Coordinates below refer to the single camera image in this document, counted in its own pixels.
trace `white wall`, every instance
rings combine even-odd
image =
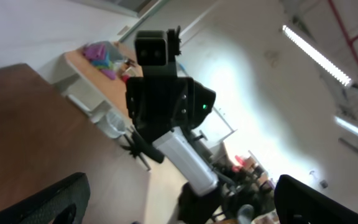
[[[218,0],[169,0],[157,13],[152,14],[124,43],[134,47],[136,32],[139,30],[168,30],[180,26],[185,30],[191,23]]]
[[[275,179],[290,174],[321,190],[315,170],[329,184],[322,193],[358,212],[358,156],[337,142],[335,102],[315,64],[279,33],[286,19],[279,1],[223,1],[189,30],[178,61],[217,92],[216,106],[239,128],[239,153],[251,150]],[[280,53],[275,68],[267,50]]]
[[[137,18],[69,0],[0,0],[0,67],[28,63],[49,82],[72,73],[61,54],[87,42],[117,40]]]

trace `brown desk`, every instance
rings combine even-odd
[[[114,42],[113,44],[124,56],[136,61],[136,55],[133,50],[119,42]],[[125,99],[126,86],[122,80],[110,80],[106,77],[89,63],[81,53],[81,49],[65,53],[65,59],[67,64],[74,69],[81,78],[86,80],[96,91],[98,91],[107,102],[115,106],[124,115],[128,116]],[[139,76],[143,75],[142,68],[139,65],[135,66],[135,70]]]
[[[84,223],[144,219],[149,173],[27,65],[0,70],[0,210],[69,176],[91,187]]]

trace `clutter on desk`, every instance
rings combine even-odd
[[[236,161],[240,163],[240,165],[232,166],[233,172],[240,172],[241,170],[246,170],[255,177],[259,185],[267,184],[269,186],[274,186],[274,184],[272,184],[271,180],[269,179],[267,171],[262,166],[260,166],[252,156],[248,158],[235,156],[235,158]]]
[[[118,49],[110,42],[87,45],[84,47],[83,55],[111,80],[119,77],[126,81],[129,77],[136,76],[136,72],[130,71],[135,66],[135,62],[129,58],[124,60]]]
[[[256,217],[251,224],[280,224],[276,209]]]

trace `purple object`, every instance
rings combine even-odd
[[[111,80],[116,79],[116,72],[110,69],[101,69],[100,72],[105,74],[107,77],[109,77]]]
[[[101,44],[91,44],[85,47],[84,56],[88,60],[104,60],[106,58],[106,46]]]
[[[92,60],[91,64],[93,66],[104,66],[106,68],[110,67],[110,56],[109,56],[109,52],[106,53],[105,59],[104,60]]]

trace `fluorescent light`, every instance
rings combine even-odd
[[[320,52],[314,49],[310,44],[304,41],[299,35],[293,32],[288,26],[283,25],[283,33],[291,39],[300,49],[308,54],[315,62],[321,65],[327,72],[335,77],[344,86],[348,86],[352,83],[352,79],[349,78],[344,72],[342,72],[337,66],[330,62]]]
[[[335,117],[335,122],[338,125],[340,125],[341,127],[343,127],[344,129],[346,129],[358,136],[358,127],[354,126],[353,124],[351,124],[341,118],[338,118],[337,116]]]

